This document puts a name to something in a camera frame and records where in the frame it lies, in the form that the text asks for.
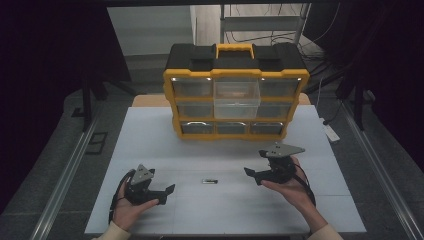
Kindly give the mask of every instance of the hand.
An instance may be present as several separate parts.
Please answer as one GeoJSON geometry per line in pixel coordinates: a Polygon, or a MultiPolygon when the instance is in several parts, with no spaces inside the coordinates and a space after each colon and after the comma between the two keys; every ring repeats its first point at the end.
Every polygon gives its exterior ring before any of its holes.
{"type": "Polygon", "coordinates": [[[126,179],[118,193],[118,203],[116,204],[115,214],[113,215],[113,222],[121,229],[128,231],[140,215],[149,208],[156,206],[159,203],[158,199],[151,200],[141,205],[134,206],[126,198],[124,198],[126,179]]]}
{"type": "MultiPolygon", "coordinates": [[[[291,158],[293,162],[297,165],[296,175],[306,182],[305,174],[298,167],[300,166],[299,160],[293,156],[291,156],[291,158]]],[[[306,194],[306,191],[303,188],[303,186],[295,179],[291,179],[290,181],[284,184],[278,184],[278,183],[263,180],[261,184],[265,186],[266,188],[269,188],[271,190],[281,193],[284,196],[284,198],[298,210],[300,210],[300,208],[302,207],[313,205],[308,194],[306,194]]]]}
{"type": "MultiPolygon", "coordinates": [[[[298,167],[300,166],[299,160],[296,157],[291,156],[293,162],[297,165],[296,175],[299,176],[303,181],[306,180],[306,176],[303,171],[298,167]]],[[[303,186],[296,181],[291,179],[290,181],[279,184],[269,181],[262,181],[261,184],[271,190],[277,191],[284,196],[284,198],[293,205],[305,218],[311,232],[314,233],[319,229],[327,225],[327,221],[321,216],[318,210],[315,208],[308,194],[306,193],[303,186]]]]}

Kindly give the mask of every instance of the sleeve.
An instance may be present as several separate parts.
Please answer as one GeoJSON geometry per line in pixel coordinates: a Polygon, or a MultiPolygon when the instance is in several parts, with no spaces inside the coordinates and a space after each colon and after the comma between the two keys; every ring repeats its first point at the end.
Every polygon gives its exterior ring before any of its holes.
{"type": "Polygon", "coordinates": [[[320,230],[316,231],[314,234],[312,234],[308,240],[342,240],[343,238],[340,236],[339,233],[334,230],[334,228],[327,224],[325,227],[321,228],[320,230]]]}
{"type": "Polygon", "coordinates": [[[113,221],[110,222],[106,232],[103,233],[99,238],[93,238],[92,240],[127,240],[131,234],[122,230],[113,221]]]}

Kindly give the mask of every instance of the white tabletop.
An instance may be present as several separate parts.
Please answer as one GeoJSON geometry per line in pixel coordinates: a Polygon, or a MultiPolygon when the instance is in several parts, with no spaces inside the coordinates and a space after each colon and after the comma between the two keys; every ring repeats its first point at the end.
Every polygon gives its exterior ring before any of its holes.
{"type": "MultiPolygon", "coordinates": [[[[171,121],[168,107],[128,109],[86,234],[106,230],[117,185],[139,164],[156,169],[150,190],[176,187],[166,205],[142,215],[131,229],[134,235],[293,235],[309,231],[299,212],[280,194],[257,186],[244,172],[244,167],[268,170],[268,160],[258,151],[274,142],[181,140],[171,121]],[[205,178],[217,179],[218,184],[202,184],[205,178]]],[[[338,232],[365,232],[314,106],[297,107],[282,142],[306,149],[296,156],[327,221],[338,232]]]]}

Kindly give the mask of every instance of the yellow organizer box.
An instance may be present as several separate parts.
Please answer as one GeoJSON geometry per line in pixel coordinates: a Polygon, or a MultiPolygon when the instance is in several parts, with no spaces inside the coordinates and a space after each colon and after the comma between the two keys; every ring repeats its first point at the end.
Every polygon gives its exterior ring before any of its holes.
{"type": "Polygon", "coordinates": [[[279,140],[309,72],[291,43],[174,44],[163,77],[181,139],[279,140]]]}

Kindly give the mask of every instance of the plastic storage drawer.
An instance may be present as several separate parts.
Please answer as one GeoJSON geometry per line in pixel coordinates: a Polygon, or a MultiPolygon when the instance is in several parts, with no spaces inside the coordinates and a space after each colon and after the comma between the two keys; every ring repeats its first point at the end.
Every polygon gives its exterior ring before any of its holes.
{"type": "Polygon", "coordinates": [[[180,117],[212,117],[213,102],[177,102],[180,117]]]}
{"type": "Polygon", "coordinates": [[[217,122],[218,134],[247,134],[248,124],[244,122],[217,122]]]}
{"type": "Polygon", "coordinates": [[[215,99],[260,99],[259,84],[253,78],[218,78],[214,83],[215,99]]]}
{"type": "Polygon", "coordinates": [[[284,125],[281,122],[252,122],[250,132],[252,134],[273,134],[279,135],[284,125]]]}
{"type": "Polygon", "coordinates": [[[211,97],[211,78],[172,78],[175,97],[211,97]]]}
{"type": "Polygon", "coordinates": [[[261,78],[259,89],[262,97],[293,97],[300,78],[261,78]]]}
{"type": "Polygon", "coordinates": [[[214,117],[216,119],[254,119],[259,101],[215,101],[214,117]]]}
{"type": "Polygon", "coordinates": [[[287,118],[291,106],[289,102],[261,102],[256,117],[287,118]]]}
{"type": "Polygon", "coordinates": [[[212,134],[213,122],[181,122],[184,134],[212,134]]]}

